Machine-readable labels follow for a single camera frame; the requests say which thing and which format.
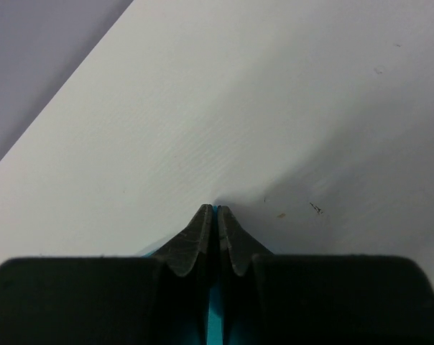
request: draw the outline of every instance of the stain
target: stain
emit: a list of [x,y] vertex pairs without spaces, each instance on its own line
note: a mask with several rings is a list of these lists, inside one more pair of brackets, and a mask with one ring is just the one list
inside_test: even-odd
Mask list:
[[375,68],[374,68],[374,72],[375,72],[376,74],[383,74],[383,68],[382,68],[381,66],[379,66],[379,67],[375,67]]
[[319,207],[317,207],[316,205],[313,205],[312,203],[310,203],[310,205],[315,209],[315,211],[316,211],[318,214],[323,214],[323,213],[324,213],[324,211],[323,211],[322,208],[319,208]]

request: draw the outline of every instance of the gray floor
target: gray floor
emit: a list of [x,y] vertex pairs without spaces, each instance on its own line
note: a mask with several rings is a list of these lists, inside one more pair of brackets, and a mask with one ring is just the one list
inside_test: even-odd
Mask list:
[[0,0],[0,160],[132,0]]

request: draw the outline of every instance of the scratch mark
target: scratch mark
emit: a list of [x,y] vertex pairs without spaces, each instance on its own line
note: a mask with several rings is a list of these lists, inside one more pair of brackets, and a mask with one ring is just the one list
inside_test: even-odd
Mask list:
[[323,214],[323,213],[324,213],[324,211],[323,211],[322,208],[319,208],[319,207],[317,207],[316,205],[313,205],[312,203],[310,203],[310,205],[315,209],[315,211],[316,211],[318,214]]

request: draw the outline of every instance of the white table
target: white table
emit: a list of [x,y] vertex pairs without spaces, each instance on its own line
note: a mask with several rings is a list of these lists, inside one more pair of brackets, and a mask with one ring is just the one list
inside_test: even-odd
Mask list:
[[202,203],[434,284],[434,1],[134,0],[0,162],[0,262],[144,253]]

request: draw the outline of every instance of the white surface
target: white surface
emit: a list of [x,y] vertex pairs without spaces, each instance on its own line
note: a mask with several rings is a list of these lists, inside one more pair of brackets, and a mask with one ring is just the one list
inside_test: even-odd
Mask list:
[[0,0],[0,159],[131,0]]
[[0,162],[0,262],[147,251],[201,203],[434,283],[434,1],[134,1]]

